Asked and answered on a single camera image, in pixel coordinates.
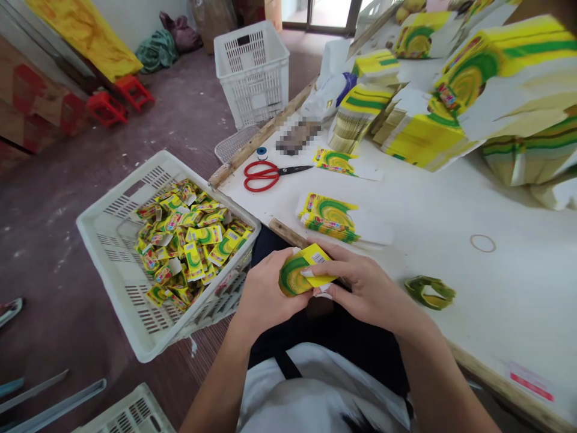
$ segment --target scissors blade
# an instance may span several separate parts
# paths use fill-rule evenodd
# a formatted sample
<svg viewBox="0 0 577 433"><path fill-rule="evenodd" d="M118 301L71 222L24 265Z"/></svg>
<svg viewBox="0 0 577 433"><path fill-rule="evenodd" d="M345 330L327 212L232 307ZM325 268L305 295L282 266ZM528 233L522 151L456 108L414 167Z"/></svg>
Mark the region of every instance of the scissors blade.
<svg viewBox="0 0 577 433"><path fill-rule="evenodd" d="M298 165L297 167L287 167L287 168L279 168L278 174L282 176L283 174L293 174L298 173L299 171L305 171L309 168L313 168L313 165Z"/></svg>

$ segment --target left hand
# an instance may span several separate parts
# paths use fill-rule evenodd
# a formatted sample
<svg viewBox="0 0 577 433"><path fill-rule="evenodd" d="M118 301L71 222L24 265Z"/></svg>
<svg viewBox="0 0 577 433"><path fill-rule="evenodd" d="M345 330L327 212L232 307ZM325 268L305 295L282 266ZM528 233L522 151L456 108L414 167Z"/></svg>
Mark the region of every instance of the left hand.
<svg viewBox="0 0 577 433"><path fill-rule="evenodd" d="M294 254L292 248L273 251L246 276L234 328L249 338L252 345L266 330L289 320L308 304L312 292L287 298L278 286L284 262Z"/></svg>

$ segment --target scissors handle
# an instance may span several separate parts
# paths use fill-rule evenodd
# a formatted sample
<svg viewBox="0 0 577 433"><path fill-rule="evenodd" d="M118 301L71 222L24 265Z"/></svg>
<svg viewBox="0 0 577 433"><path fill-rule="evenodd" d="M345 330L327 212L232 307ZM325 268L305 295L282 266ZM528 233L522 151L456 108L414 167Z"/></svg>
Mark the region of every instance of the scissors handle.
<svg viewBox="0 0 577 433"><path fill-rule="evenodd" d="M252 167L256 167L257 165L267 165L269 167L268 170L263 170L263 171L257 171L256 173L249 173L249 170ZM247 165L245 167L245 188L248 191L251 192L262 192L262 191L266 191L267 189L270 189L271 187L273 187L273 185L275 183L278 182L278 179L280 177L279 172L278 172L278 167L276 165L274 165L271 162L268 161L255 161L250 163L249 165ZM271 183L269 183L268 185L263 186L262 188L252 188L251 186L249 186L249 183L252 180L272 180Z"/></svg>

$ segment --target table surface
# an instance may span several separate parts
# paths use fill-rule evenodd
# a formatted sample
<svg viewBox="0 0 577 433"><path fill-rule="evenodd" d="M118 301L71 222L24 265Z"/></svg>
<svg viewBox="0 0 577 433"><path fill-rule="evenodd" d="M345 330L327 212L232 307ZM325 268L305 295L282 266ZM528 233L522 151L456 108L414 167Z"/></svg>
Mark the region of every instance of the table surface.
<svg viewBox="0 0 577 433"><path fill-rule="evenodd" d="M426 90L439 62L401 61L401 67L412 85ZM293 114L264 143L268 161L281 168L312 164L317 147L328 148L328 125L323 125L303 154L280 155L275 143L298 119ZM385 155L369 140L355 153L374 161L383 180L312 168L282 176L268 191L249 192L243 170L257 160L255 153L219 189L263 224L276 218L302 236L323 236L371 256L398 284L416 275L443 279L457 290L454 304L427 311L444 336L498 375L508 378L516 363L540 376L555 401L531 396L577 425L577 213L542 208L526 188L500 185L476 153L437 173ZM367 251L305 230L296 213L300 196L308 192L379 215L393 226L394 244ZM476 249L475 235L489 237L495 251ZM474 243L492 249L484 237L476 236Z"/></svg>

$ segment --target black pants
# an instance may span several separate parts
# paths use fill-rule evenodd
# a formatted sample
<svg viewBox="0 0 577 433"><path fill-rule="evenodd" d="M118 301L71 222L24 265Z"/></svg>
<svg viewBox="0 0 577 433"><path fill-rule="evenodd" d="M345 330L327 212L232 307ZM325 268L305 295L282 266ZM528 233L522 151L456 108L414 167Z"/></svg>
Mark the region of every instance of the black pants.
<svg viewBox="0 0 577 433"><path fill-rule="evenodd" d="M263 226L252 251L255 266L272 251L290 245ZM369 373L395 394L406 398L409 382L395 336L358 321L334 303L334 312L310 319L306 310L264 332L251 350L249 368L299 343L323 346Z"/></svg>

